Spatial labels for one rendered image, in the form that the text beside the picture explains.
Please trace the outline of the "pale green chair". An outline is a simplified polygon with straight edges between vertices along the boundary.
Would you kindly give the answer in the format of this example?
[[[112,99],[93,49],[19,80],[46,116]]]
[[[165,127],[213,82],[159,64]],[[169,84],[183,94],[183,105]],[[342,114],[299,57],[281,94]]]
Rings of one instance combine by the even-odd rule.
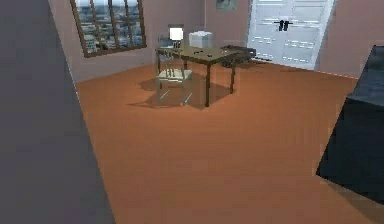
[[[163,90],[163,84],[176,84],[181,86],[181,104],[186,105],[193,95],[193,72],[186,69],[184,65],[180,64],[180,61],[182,60],[181,50],[160,48],[156,51],[156,53],[158,59],[156,70],[156,94],[158,102],[161,102],[170,92],[169,89]]]

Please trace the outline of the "dark brown wooden table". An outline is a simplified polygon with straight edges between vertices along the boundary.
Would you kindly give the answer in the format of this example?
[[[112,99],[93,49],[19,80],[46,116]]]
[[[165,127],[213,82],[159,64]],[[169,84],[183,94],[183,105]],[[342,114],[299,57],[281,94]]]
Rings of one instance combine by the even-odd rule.
[[[169,47],[159,47],[155,49],[156,55],[156,70],[157,70],[157,53],[156,51],[160,48],[169,48]],[[182,60],[180,64],[184,65],[186,69],[188,68],[188,63],[193,62],[197,64],[202,64],[206,66],[206,76],[205,76],[205,106],[210,106],[210,87],[211,87],[211,67],[217,63],[221,63],[225,59],[232,59],[232,67],[230,74],[230,84],[229,91],[230,93],[234,92],[234,82],[236,74],[236,56],[237,52],[228,51],[225,52],[219,48],[197,48],[197,47],[182,47],[182,48],[171,48],[171,49],[180,49]]]

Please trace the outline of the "white box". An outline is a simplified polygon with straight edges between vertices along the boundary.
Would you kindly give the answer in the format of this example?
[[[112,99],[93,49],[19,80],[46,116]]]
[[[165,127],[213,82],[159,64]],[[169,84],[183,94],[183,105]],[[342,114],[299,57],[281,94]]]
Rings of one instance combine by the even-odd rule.
[[[213,34],[207,31],[196,31],[189,34],[189,45],[197,48],[212,48]]]

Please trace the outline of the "white shade table lamp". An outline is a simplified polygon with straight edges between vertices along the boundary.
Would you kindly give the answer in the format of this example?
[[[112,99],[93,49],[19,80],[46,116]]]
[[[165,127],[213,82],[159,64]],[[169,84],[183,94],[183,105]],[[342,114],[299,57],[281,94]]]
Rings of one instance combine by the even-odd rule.
[[[173,42],[173,47],[179,48],[183,40],[183,29],[181,27],[171,27],[169,29],[169,38]]]

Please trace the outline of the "brown framed window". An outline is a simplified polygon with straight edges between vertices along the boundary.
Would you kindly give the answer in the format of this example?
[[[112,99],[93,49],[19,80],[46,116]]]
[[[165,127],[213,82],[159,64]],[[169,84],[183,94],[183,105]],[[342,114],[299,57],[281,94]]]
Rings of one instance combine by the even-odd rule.
[[[147,47],[143,0],[69,1],[85,58]]]

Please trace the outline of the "white room door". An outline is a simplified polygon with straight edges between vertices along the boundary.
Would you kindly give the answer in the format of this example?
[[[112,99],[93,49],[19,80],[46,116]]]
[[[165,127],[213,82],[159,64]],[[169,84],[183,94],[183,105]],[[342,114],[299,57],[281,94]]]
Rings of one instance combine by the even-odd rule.
[[[314,70],[335,0],[251,0],[247,46],[271,63]],[[290,21],[278,31],[280,20]]]

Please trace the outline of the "dark blue cabinet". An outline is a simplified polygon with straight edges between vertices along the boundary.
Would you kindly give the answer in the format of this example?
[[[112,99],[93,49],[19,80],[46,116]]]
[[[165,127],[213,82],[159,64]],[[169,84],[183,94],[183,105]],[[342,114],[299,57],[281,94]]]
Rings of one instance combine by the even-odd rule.
[[[384,205],[384,46],[372,47],[316,174]]]

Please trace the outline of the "framed wall picture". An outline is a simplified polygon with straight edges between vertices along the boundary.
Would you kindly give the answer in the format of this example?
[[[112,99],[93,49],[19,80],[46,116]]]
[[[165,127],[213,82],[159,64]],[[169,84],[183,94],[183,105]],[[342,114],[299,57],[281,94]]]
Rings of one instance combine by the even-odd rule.
[[[215,7],[218,11],[235,11],[238,0],[216,0]]]

